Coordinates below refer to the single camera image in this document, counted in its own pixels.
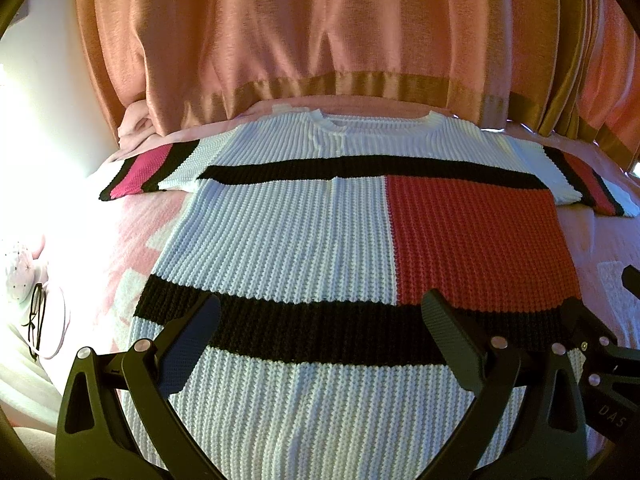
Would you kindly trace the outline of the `orange pink curtain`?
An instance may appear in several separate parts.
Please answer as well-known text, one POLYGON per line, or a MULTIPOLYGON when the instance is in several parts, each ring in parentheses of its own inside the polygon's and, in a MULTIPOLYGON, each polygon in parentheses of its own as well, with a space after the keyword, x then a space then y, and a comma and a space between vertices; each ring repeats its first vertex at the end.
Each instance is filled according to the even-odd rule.
POLYGON ((615 0, 75 0, 108 124, 161 136, 260 101, 373 96, 639 156, 639 37, 615 0))

